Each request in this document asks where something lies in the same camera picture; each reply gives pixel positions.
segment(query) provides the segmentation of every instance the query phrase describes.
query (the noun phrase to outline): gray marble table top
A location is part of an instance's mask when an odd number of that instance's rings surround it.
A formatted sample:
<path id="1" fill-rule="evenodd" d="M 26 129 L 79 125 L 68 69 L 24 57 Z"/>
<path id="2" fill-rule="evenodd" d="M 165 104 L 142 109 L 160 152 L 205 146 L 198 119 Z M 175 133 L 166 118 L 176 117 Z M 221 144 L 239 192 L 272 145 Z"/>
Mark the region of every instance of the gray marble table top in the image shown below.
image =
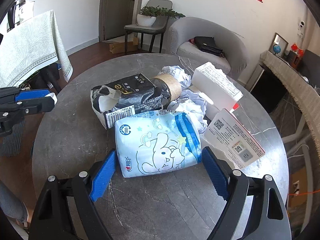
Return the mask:
<path id="1" fill-rule="evenodd" d="M 45 114 L 36 136 L 32 160 L 36 195 L 48 176 L 76 176 L 115 148 L 114 130 L 105 130 L 91 108 L 92 87 L 136 73 L 152 78 L 168 65 L 179 65 L 192 74 L 200 64 L 173 55 L 135 54 L 98 64 L 70 82 L 58 95 L 55 108 Z M 266 152 L 243 172 L 257 178 L 272 175 L 285 202 L 289 173 L 280 135 L 257 100 L 233 83 L 244 95 L 234 114 Z M 95 206 L 115 240 L 207 239 L 226 203 L 217 195 L 202 163 L 130 179 L 123 178 L 118 167 L 111 181 Z M 251 203 L 248 197 L 234 239 L 244 232 Z"/>

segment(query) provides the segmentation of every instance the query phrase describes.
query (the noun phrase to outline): tissue package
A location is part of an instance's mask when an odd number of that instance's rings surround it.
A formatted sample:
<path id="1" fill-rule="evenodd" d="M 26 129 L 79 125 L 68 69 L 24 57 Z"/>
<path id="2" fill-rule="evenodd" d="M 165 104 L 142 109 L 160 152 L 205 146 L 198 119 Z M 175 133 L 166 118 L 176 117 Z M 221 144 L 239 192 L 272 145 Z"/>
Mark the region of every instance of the tissue package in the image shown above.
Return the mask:
<path id="1" fill-rule="evenodd" d="M 105 128 L 121 118 L 161 109 L 162 97 L 161 89 L 142 74 L 91 89 L 92 109 Z"/>
<path id="2" fill-rule="evenodd" d="M 116 121 L 116 147 L 125 178 L 160 174 L 201 162 L 197 129 L 186 113 L 157 110 Z"/>

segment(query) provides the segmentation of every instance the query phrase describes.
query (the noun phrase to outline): black handbag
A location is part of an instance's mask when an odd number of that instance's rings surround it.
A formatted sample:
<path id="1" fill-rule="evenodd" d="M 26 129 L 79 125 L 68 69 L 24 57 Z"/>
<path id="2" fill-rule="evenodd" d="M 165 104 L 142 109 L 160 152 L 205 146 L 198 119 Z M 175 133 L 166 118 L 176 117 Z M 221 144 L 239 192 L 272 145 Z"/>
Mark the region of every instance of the black handbag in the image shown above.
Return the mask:
<path id="1" fill-rule="evenodd" d="M 214 37 L 195 37 L 194 43 L 203 52 L 225 57 L 223 50 L 217 47 Z"/>

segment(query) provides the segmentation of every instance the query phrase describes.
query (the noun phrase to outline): orange cable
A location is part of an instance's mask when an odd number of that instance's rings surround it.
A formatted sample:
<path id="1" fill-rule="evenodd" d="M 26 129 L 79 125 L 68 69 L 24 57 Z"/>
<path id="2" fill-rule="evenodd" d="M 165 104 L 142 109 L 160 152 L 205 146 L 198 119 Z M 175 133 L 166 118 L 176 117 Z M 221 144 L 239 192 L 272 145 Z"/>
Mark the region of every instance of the orange cable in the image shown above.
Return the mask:
<path id="1" fill-rule="evenodd" d="M 301 196 L 301 195 L 308 195 L 308 194 L 313 194 L 313 193 L 318 193 L 320 192 L 320 189 L 313 191 L 313 192 L 306 192 L 306 193 L 300 193 L 300 194 L 288 194 L 289 196 Z"/>

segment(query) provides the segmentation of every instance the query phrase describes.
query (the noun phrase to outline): white wall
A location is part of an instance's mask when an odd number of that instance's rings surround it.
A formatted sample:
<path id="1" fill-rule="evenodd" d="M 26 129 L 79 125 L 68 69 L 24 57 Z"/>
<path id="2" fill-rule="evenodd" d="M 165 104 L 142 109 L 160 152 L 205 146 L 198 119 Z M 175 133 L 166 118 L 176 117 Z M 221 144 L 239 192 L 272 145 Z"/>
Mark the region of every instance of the white wall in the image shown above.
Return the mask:
<path id="1" fill-rule="evenodd" d="M 275 32 L 286 39 L 289 46 L 301 42 L 297 31 L 298 22 L 305 18 L 303 0 L 263 0 L 263 3 L 258 0 L 171 1 L 177 12 L 210 20 L 238 34 L 250 55 L 250 63 L 239 78 L 243 83 L 250 78 L 260 54 L 269 49 Z"/>
<path id="2" fill-rule="evenodd" d="M 66 50 L 99 37 L 100 0 L 29 0 L 35 1 L 34 15 L 54 10 Z M 5 35 L 7 17 L 0 25 Z"/>

